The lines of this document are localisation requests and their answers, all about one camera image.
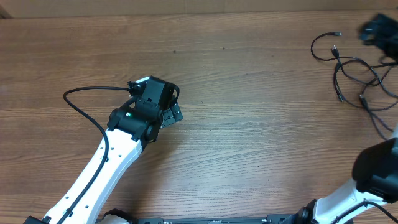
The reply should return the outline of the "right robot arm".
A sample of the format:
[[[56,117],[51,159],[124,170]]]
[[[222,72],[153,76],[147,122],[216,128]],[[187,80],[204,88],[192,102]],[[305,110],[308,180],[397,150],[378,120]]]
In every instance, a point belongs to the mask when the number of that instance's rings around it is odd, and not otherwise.
[[[352,178],[335,190],[327,197],[314,199],[306,206],[302,207],[297,213],[291,215],[268,215],[262,223],[354,223],[354,217],[365,212],[370,208],[377,208],[387,215],[392,221],[397,223],[397,218],[389,213],[383,205],[397,202],[397,127],[391,129],[374,112],[388,110],[397,105],[397,100],[385,108],[371,108],[364,97],[365,91],[369,87],[380,86],[390,97],[397,99],[397,95],[389,91],[383,81],[388,73],[397,67],[397,21],[385,14],[376,14],[369,22],[363,24],[359,30],[359,38],[364,45],[372,45],[384,52],[384,56],[379,60],[380,65],[371,66],[364,60],[357,57],[340,56],[335,45],[331,48],[332,58],[320,58],[315,55],[313,46],[315,42],[326,36],[341,36],[341,32],[326,32],[320,34],[312,41],[310,51],[316,60],[332,61],[337,60],[333,72],[333,86],[340,102],[347,102],[355,108],[365,110],[369,115],[373,126],[378,135],[384,142],[363,150],[357,157],[353,169]],[[384,63],[382,58],[389,57],[395,62]],[[367,67],[374,78],[370,81],[362,81],[348,75],[344,66],[349,63],[360,63]],[[389,67],[383,76],[376,73],[375,68]],[[359,102],[356,105],[347,100],[338,84],[337,73],[354,80],[364,88],[359,94]],[[392,133],[390,138],[380,131],[375,119],[388,131]]]

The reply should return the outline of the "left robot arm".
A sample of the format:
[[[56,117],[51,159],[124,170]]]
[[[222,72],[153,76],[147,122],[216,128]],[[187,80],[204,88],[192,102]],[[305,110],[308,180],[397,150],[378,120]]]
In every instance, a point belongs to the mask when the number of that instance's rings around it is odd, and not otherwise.
[[[129,214],[112,209],[100,215],[105,202],[129,166],[159,131],[183,119],[178,105],[180,88],[157,77],[129,81],[129,99],[114,109],[103,128],[79,107],[71,107],[91,121],[103,138],[77,180],[43,218],[29,216],[24,224],[135,223]]]

